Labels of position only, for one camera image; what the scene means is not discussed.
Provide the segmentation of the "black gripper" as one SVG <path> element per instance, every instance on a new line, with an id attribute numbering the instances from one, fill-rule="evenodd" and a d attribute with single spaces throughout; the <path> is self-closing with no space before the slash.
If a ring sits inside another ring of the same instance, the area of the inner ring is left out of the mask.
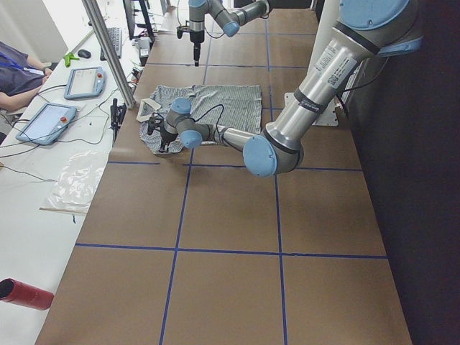
<path id="1" fill-rule="evenodd" d="M 177 139 L 177 131 L 169 128 L 169 124 L 160 115 L 151 115 L 147 121 L 147 134 L 152 135 L 155 130 L 160 133 L 161 143 L 158 149 L 159 153 L 168 153 L 169 145 Z"/>
<path id="2" fill-rule="evenodd" d="M 201 43 L 204 42 L 205 24 L 204 21 L 186 21 L 185 25 L 179 25 L 177 27 L 177 37 L 181 39 L 185 33 L 190 35 L 190 41 L 194 44 L 193 46 L 193 61 L 194 66 L 200 65 L 201 57 Z"/>

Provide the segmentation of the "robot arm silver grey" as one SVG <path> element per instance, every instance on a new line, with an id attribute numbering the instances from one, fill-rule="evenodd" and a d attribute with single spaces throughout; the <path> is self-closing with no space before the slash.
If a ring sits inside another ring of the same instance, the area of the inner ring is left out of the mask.
<path id="1" fill-rule="evenodd" d="M 205 38 L 205 15 L 209 14 L 220 26 L 227 37 L 233 37 L 248 22 L 267 16 L 271 10 L 269 1 L 252 1 L 250 4 L 234 11 L 227 10 L 222 1 L 198 0 L 188 2 L 189 18 L 185 25 L 177 27 L 177 36 L 182 38 L 183 33 L 190 35 L 193 43 L 194 66 L 199 66 L 201 44 Z"/>
<path id="2" fill-rule="evenodd" d="M 188 149 L 211 141 L 239 150 L 253 175 L 290 172 L 303 160 L 302 137 L 363 60 L 420 48 L 423 5 L 423 1 L 340 1 L 330 42 L 295 90 L 293 100 L 258 135 L 200 124 L 191 117 L 191 104 L 184 98 L 175 99 L 165 117 L 151 116 L 147 133 L 160 133 L 161 153 L 176 139 Z"/>

